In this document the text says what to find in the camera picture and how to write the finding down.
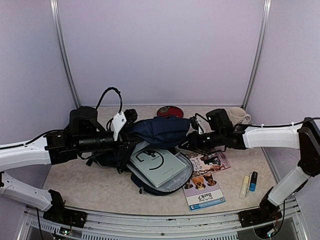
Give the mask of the pink illustrated picture book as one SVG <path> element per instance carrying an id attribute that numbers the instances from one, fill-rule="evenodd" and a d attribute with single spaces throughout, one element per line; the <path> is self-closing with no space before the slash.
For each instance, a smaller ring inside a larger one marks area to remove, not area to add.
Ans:
<path id="1" fill-rule="evenodd" d="M 223 152 L 204 153 L 188 151 L 184 155 L 192 163 L 193 178 L 213 174 L 231 167 Z"/>

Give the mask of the navy blue student backpack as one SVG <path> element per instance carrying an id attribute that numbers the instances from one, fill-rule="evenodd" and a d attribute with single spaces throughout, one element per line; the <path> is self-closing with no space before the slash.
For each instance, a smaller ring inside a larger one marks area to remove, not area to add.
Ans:
<path id="1" fill-rule="evenodd" d="M 91 150 L 86 165 L 96 163 L 101 167 L 114 167 L 118 173 L 130 171 L 131 181 L 139 188 L 155 196 L 176 192 L 192 176 L 191 162 L 175 152 L 175 147 L 187 140 L 191 121 L 176 116 L 154 117 L 124 127 L 120 142 L 108 141 L 107 149 Z"/>

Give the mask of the blue white workbook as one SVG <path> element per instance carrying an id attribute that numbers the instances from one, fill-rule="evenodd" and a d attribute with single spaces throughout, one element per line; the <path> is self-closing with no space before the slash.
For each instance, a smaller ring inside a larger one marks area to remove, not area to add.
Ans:
<path id="1" fill-rule="evenodd" d="M 222 204 L 226 201 L 213 173 L 191 178 L 183 187 L 190 212 Z"/>

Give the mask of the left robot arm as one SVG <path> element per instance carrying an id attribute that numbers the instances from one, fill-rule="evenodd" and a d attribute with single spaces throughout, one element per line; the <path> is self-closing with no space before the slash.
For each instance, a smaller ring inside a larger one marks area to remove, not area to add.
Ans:
<path id="1" fill-rule="evenodd" d="M 123 111 L 111 119 L 107 131 L 98 122 L 98 111 L 89 106 L 74 109 L 63 130 L 50 130 L 27 142 L 0 148 L 0 194 L 20 203 L 50 212 L 63 223 L 70 218 L 62 196 L 54 190 L 33 187 L 11 177 L 7 171 L 33 165 L 58 165 L 76 160 L 83 153 L 116 150 L 120 131 L 127 122 Z"/>

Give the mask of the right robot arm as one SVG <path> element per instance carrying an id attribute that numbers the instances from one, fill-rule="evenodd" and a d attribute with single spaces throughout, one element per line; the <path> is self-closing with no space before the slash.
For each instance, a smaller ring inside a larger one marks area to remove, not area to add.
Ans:
<path id="1" fill-rule="evenodd" d="M 271 188 L 257 208 L 239 212 L 242 227 L 280 219 L 284 212 L 280 205 L 291 194 L 298 192 L 311 177 L 320 173 L 320 130 L 315 118 L 283 125 L 233 125 L 225 109 L 214 109 L 206 114 L 211 132 L 189 133 L 183 147 L 193 151 L 224 146 L 229 149 L 291 148 L 300 151 L 300 160 L 275 187 Z"/>

